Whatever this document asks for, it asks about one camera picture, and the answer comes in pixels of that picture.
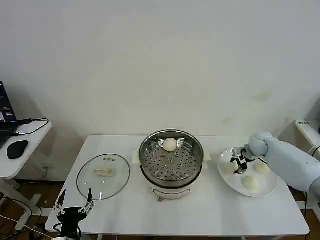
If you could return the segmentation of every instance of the robotic claw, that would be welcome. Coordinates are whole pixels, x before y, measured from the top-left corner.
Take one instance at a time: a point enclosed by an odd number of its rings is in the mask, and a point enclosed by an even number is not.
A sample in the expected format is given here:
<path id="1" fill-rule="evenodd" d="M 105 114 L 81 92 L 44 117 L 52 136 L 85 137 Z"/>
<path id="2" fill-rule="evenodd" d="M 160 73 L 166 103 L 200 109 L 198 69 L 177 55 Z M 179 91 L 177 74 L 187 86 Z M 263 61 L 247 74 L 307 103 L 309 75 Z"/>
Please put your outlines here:
<path id="1" fill-rule="evenodd" d="M 310 192 L 320 201 L 320 161 L 269 132 L 256 133 L 244 147 L 234 148 L 230 161 L 238 164 L 234 173 L 243 174 L 248 169 L 247 163 L 257 159 L 265 162 L 286 184 Z"/>
<path id="2" fill-rule="evenodd" d="M 79 222 L 84 220 L 95 206 L 91 188 L 89 189 L 88 198 L 84 207 L 66 207 L 62 209 L 66 195 L 64 190 L 61 196 L 58 198 L 57 203 L 53 206 L 53 209 L 59 211 L 56 218 L 60 223 L 53 226 L 53 229 L 59 232 L 58 237 L 55 239 L 75 239 L 80 240 L 81 230 L 79 228 Z"/>

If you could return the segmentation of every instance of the black mouse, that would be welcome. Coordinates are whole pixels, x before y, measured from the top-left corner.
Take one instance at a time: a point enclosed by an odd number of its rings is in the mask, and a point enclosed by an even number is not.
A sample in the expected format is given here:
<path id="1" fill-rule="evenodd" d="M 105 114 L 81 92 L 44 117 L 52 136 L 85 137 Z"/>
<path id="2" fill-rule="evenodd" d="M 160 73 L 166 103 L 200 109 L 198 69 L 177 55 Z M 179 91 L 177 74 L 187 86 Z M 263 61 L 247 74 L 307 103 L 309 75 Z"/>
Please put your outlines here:
<path id="1" fill-rule="evenodd" d="M 6 154 L 8 155 L 9 159 L 18 159 L 24 154 L 27 146 L 27 140 L 16 141 L 8 147 L 8 149 L 6 150 Z"/>

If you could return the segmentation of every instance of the glass pot lid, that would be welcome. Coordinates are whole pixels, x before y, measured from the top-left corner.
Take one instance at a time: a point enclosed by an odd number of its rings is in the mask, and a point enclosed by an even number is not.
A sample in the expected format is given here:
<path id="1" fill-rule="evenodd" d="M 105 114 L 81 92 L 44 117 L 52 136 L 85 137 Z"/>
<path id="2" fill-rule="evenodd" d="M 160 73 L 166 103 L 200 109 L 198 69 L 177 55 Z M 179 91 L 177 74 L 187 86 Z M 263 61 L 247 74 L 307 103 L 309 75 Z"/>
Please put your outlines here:
<path id="1" fill-rule="evenodd" d="M 116 154 L 103 154 L 81 168 L 76 186 L 85 198 L 91 188 L 93 200 L 105 200 L 118 194 L 126 186 L 129 177 L 127 160 Z"/>

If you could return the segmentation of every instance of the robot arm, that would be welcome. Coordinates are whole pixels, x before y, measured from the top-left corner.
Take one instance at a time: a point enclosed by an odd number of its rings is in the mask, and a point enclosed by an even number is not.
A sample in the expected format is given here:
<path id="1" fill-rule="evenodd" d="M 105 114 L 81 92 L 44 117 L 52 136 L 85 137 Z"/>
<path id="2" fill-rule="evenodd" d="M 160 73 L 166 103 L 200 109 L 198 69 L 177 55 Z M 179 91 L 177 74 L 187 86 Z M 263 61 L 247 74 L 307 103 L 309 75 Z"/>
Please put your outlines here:
<path id="1" fill-rule="evenodd" d="M 250 154 L 264 157 L 267 165 L 289 186 L 311 192 L 320 201 L 320 162 L 295 146 L 279 141 L 268 132 L 250 138 Z"/>

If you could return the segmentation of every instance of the white desk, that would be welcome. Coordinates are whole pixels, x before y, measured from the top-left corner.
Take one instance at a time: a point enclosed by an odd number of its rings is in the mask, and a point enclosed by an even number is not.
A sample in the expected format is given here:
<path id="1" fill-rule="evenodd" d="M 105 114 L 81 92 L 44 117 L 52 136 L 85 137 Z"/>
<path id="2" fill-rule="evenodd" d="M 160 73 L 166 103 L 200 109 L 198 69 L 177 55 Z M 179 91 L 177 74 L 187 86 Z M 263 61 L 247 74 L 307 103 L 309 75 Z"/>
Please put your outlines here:
<path id="1" fill-rule="evenodd" d="M 303 137 L 307 140 L 307 142 L 311 146 L 310 148 L 314 146 L 314 149 L 312 149 L 309 153 L 310 155 L 312 155 L 316 151 L 317 147 L 320 146 L 320 134 L 318 133 L 320 120 L 296 120 L 294 124 L 303 135 Z M 319 154 L 320 148 L 314 155 L 314 157 L 318 160 Z M 318 221 L 320 221 L 320 207 L 318 205 L 318 202 L 319 201 L 312 194 L 308 194 L 307 209 L 313 210 L 314 215 L 316 216 Z M 305 209 L 306 203 L 304 201 L 300 201 L 298 202 L 298 205 L 300 206 L 300 209 Z"/>
<path id="2" fill-rule="evenodd" d="M 30 133 L 37 128 L 45 124 L 45 121 L 33 121 L 30 124 L 22 125 L 18 128 L 17 132 Z M 47 135 L 51 129 L 52 124 L 49 122 L 45 127 L 36 131 L 33 134 L 22 135 L 22 136 L 12 136 L 8 141 L 0 148 L 0 178 L 2 179 L 12 179 L 14 178 L 28 161 L 32 153 L 36 150 L 38 145 Z M 28 146 L 26 147 L 23 155 L 17 159 L 9 159 L 7 156 L 7 148 L 14 142 L 18 141 L 28 141 Z"/>
<path id="3" fill-rule="evenodd" d="M 132 152 L 144 136 L 87 137 L 63 186 L 63 207 L 83 206 L 86 199 L 76 186 L 81 167 L 97 155 L 114 153 L 131 163 Z M 166 235 L 166 236 L 287 236 L 305 235 L 309 227 L 287 185 L 279 179 L 275 191 L 263 198 L 251 198 L 231 189 L 216 168 L 215 156 L 228 148 L 243 146 L 248 137 L 197 137 L 211 153 L 196 181 L 197 188 L 178 200 L 158 202 L 150 191 L 140 167 L 131 165 L 131 176 L 116 196 L 96 201 L 79 226 L 87 234 Z M 53 231 L 58 223 L 52 211 L 45 228 Z"/>
<path id="4" fill-rule="evenodd" d="M 45 124 L 45 121 L 34 121 L 26 125 L 22 125 L 18 128 L 17 132 L 19 133 L 30 133 L 37 128 L 41 127 Z M 3 179 L 12 179 L 14 178 L 22 167 L 25 165 L 27 160 L 30 158 L 32 153 L 36 150 L 38 145 L 47 135 L 49 130 L 51 129 L 52 124 L 49 122 L 46 126 L 39 129 L 33 134 L 22 135 L 22 136 L 12 136 L 7 142 L 0 148 L 0 191 L 9 198 L 16 199 L 22 201 L 27 204 L 31 209 L 33 215 L 39 216 L 41 211 L 39 207 L 36 206 L 37 202 L 41 198 L 41 194 L 35 194 L 31 200 L 28 200 L 24 196 L 22 196 L 17 190 L 15 190 L 12 186 L 10 186 Z M 17 159 L 9 159 L 7 156 L 7 148 L 14 142 L 27 140 L 28 145 L 23 153 L 23 155 Z M 48 216 L 51 209 L 42 208 L 42 216 Z M 25 212 L 24 215 L 19 220 L 19 223 L 15 226 L 16 230 L 21 230 L 23 225 L 28 221 L 31 213 L 29 210 Z"/>

